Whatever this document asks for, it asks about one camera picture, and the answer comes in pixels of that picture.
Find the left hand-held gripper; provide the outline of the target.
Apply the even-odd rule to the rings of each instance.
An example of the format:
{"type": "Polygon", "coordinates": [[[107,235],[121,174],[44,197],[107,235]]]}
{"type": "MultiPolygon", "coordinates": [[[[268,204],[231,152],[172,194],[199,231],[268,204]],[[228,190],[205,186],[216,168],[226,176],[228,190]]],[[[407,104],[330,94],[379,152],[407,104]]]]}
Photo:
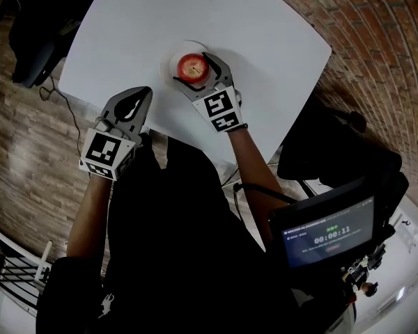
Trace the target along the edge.
{"type": "Polygon", "coordinates": [[[138,147],[139,133],[146,121],[153,91],[148,86],[134,87],[114,95],[106,103],[101,117],[88,129],[79,169],[112,181],[118,180],[132,163],[138,147]],[[125,132],[110,122],[129,122],[125,132]]]}

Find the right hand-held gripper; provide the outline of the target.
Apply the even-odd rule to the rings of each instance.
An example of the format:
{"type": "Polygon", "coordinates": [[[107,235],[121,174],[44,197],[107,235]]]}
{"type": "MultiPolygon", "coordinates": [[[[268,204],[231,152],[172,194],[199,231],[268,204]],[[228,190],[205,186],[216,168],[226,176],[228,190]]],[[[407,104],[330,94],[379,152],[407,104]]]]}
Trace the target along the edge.
{"type": "Polygon", "coordinates": [[[235,88],[231,86],[231,69],[218,56],[208,52],[202,54],[210,67],[207,81],[197,87],[179,77],[173,77],[173,84],[189,100],[196,100],[192,105],[216,132],[233,131],[243,126],[244,122],[235,88]],[[210,94],[219,82],[228,87],[210,94]]]}

